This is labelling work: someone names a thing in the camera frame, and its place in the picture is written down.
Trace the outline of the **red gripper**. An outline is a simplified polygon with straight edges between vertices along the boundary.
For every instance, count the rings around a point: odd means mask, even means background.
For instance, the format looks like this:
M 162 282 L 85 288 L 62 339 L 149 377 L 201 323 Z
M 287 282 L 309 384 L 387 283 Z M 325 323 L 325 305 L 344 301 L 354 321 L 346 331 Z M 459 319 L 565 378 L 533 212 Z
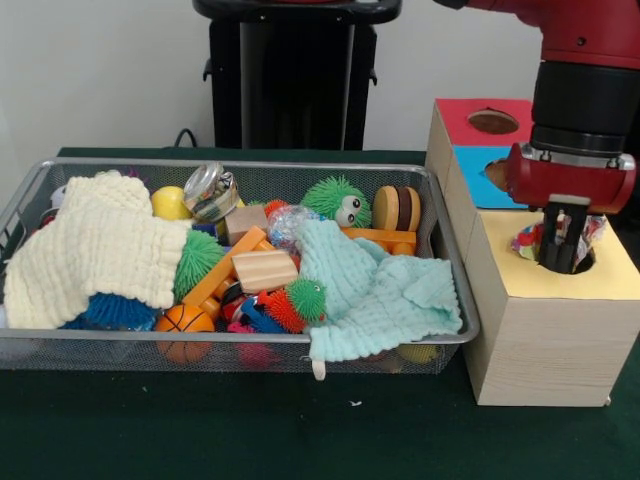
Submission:
M 512 146 L 506 160 L 507 193 L 516 203 L 544 209 L 539 264 L 550 271 L 574 271 L 579 241 L 591 214 L 614 214 L 629 200 L 637 165 L 633 156 L 590 157 Z M 557 220 L 566 205 L 564 242 L 556 244 Z

